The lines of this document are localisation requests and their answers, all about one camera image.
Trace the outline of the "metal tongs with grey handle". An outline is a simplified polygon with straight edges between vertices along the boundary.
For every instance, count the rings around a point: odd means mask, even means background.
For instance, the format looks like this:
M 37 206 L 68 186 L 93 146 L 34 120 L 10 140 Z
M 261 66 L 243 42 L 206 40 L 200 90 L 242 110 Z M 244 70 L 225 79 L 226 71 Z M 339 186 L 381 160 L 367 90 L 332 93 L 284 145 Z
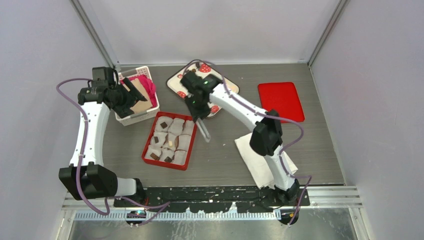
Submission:
M 210 135 L 204 121 L 201 118 L 198 118 L 195 123 L 196 123 L 197 128 L 199 129 L 200 133 L 202 134 L 205 142 L 209 143 L 210 140 L 211 140 L 211 135 Z

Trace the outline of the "dark chocolate piece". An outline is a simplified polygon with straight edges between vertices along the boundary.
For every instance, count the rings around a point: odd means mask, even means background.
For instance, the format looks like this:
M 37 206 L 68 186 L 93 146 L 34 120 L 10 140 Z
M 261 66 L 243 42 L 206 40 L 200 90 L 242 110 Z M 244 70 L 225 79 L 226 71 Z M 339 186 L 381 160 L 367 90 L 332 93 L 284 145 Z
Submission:
M 163 121 L 163 122 L 161 122 L 160 123 L 160 127 L 163 129 L 163 130 L 167 130 L 168 128 L 169 128 L 169 124 L 167 123 L 167 122 L 165 122 L 165 121 Z

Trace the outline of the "dark chocolate bottom row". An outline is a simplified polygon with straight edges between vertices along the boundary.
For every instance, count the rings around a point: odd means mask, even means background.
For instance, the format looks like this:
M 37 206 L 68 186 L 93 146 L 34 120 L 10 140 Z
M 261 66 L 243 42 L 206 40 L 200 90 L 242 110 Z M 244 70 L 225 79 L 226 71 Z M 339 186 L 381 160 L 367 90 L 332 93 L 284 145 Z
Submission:
M 173 161 L 173 159 L 171 158 L 171 157 L 166 157 L 165 159 L 164 159 L 164 161 L 166 162 L 166 163 L 171 163 L 172 161 Z

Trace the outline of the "red box lid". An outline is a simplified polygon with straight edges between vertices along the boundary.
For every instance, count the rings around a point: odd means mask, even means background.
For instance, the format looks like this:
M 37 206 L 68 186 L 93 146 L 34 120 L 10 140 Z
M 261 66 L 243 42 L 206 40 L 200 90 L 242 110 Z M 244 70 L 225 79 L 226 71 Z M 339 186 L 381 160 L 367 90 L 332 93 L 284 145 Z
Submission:
M 261 83 L 257 89 L 263 109 L 275 110 L 280 117 L 299 123 L 305 120 L 302 104 L 293 82 Z

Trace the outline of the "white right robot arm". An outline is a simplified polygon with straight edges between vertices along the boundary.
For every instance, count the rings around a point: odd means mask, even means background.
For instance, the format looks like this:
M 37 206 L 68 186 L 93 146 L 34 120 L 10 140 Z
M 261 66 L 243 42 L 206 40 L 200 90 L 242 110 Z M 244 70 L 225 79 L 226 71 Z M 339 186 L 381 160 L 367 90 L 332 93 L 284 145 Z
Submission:
M 275 110 L 262 109 L 227 88 L 226 83 L 213 74 L 206 77 L 187 72 L 180 83 L 187 89 L 184 102 L 194 123 L 209 142 L 211 136 L 203 119 L 210 113 L 209 103 L 217 104 L 243 123 L 250 131 L 249 145 L 258 155 L 263 156 L 272 176 L 279 202 L 291 205 L 300 189 L 299 181 L 290 171 L 284 157 L 285 146 L 282 140 L 281 118 Z

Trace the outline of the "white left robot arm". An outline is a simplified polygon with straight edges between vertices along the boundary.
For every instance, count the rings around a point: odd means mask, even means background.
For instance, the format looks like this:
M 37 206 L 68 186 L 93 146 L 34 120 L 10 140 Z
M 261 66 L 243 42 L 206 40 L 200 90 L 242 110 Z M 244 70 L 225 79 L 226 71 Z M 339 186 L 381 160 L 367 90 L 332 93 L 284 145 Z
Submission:
M 112 67 L 94 67 L 92 79 L 71 103 L 80 112 L 80 124 L 75 151 L 68 167 L 60 168 L 58 177 L 75 200 L 126 197 L 133 206 L 141 206 L 146 193 L 138 178 L 120 178 L 104 167 L 103 141 L 109 115 L 120 118 L 134 114 L 132 107 L 147 99 L 128 78 L 118 82 L 118 72 Z

